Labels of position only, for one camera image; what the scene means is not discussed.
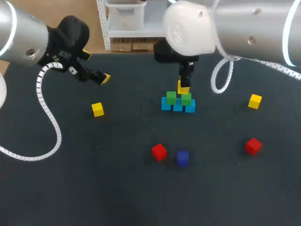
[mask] green cube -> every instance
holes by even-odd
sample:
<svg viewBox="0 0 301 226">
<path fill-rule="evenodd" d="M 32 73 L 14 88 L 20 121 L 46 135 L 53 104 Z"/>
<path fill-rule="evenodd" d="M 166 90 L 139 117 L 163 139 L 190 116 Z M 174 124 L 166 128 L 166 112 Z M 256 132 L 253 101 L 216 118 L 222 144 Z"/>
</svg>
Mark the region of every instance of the green cube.
<svg viewBox="0 0 301 226">
<path fill-rule="evenodd" d="M 177 93 L 175 91 L 168 91 L 166 93 L 167 97 L 167 104 L 168 105 L 175 105 L 177 102 Z"/>
<path fill-rule="evenodd" d="M 191 105 L 191 93 L 182 94 L 182 105 L 183 106 L 190 106 Z"/>
</svg>

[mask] yellow cube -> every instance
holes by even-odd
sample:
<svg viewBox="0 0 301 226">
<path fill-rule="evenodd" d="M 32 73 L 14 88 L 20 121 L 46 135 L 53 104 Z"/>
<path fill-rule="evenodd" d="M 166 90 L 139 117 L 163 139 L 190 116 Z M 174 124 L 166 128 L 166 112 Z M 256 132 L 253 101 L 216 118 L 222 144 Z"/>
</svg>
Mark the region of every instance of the yellow cube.
<svg viewBox="0 0 301 226">
<path fill-rule="evenodd" d="M 106 74 L 106 73 L 104 73 L 104 74 L 105 74 L 106 78 L 103 80 L 103 82 L 101 83 L 101 85 L 105 84 L 110 79 L 110 77 L 111 77 L 109 74 Z"/>
<path fill-rule="evenodd" d="M 94 117 L 104 115 L 102 103 L 97 103 L 92 105 Z"/>
<path fill-rule="evenodd" d="M 249 102 L 249 107 L 254 108 L 254 109 L 258 109 L 259 108 L 259 104 L 261 102 L 261 96 L 259 95 L 255 95 L 252 94 L 250 102 Z"/>
<path fill-rule="evenodd" d="M 181 80 L 178 80 L 178 94 L 189 94 L 190 87 L 181 87 Z"/>
</svg>

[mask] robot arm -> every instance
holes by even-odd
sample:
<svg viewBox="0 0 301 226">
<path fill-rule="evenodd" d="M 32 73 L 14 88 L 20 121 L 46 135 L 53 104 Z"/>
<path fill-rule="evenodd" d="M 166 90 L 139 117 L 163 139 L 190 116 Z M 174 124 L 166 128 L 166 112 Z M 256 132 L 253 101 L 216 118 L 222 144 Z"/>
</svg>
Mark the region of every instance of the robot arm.
<svg viewBox="0 0 301 226">
<path fill-rule="evenodd" d="M 300 0 L 215 0 L 211 8 L 180 0 L 163 19 L 176 52 L 222 55 L 301 65 Z"/>
<path fill-rule="evenodd" d="M 83 49 L 90 33 L 88 26 L 74 16 L 67 16 L 57 28 L 51 28 L 8 1 L 0 0 L 0 34 L 0 60 L 26 66 L 60 62 L 63 69 L 59 71 L 72 69 L 79 81 L 90 79 L 99 85 L 107 77 L 81 64 L 80 60 L 91 57 Z"/>
</svg>

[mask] white shelf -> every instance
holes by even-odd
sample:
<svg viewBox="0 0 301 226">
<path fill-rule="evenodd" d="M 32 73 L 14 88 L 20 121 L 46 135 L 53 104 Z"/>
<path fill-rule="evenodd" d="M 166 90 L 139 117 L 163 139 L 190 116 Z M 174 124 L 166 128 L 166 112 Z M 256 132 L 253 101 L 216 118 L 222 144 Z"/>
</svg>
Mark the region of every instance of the white shelf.
<svg viewBox="0 0 301 226">
<path fill-rule="evenodd" d="M 163 14 L 167 9 L 167 1 L 150 0 L 145 6 L 144 27 L 138 31 L 119 31 L 116 30 L 113 23 L 108 19 L 110 38 L 148 38 L 163 37 Z"/>
</svg>

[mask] dark gray table mat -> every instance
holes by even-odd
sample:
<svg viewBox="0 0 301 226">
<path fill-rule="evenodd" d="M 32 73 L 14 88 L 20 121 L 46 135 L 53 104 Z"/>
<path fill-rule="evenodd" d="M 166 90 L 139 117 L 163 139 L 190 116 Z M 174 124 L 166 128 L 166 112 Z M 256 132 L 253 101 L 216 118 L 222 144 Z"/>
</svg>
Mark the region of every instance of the dark gray table mat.
<svg viewBox="0 0 301 226">
<path fill-rule="evenodd" d="M 63 142 L 40 162 L 0 154 L 0 225 L 301 225 L 301 82 L 241 60 L 217 95 L 210 77 L 220 59 L 196 64 L 195 114 L 161 111 L 178 66 L 151 54 L 94 55 L 87 65 L 112 75 L 102 87 L 46 74 L 43 95 Z M 39 70 L 10 65 L 5 76 L 0 145 L 21 155 L 44 154 L 56 141 L 35 93 Z M 221 74 L 219 87 L 227 67 Z M 247 108 L 252 94 L 263 97 L 259 110 Z M 93 117 L 97 102 L 104 117 Z M 249 157 L 243 147 L 252 137 L 263 148 Z M 163 163 L 151 156 L 157 143 L 168 149 Z M 178 150 L 191 151 L 188 168 L 175 166 Z"/>
</svg>

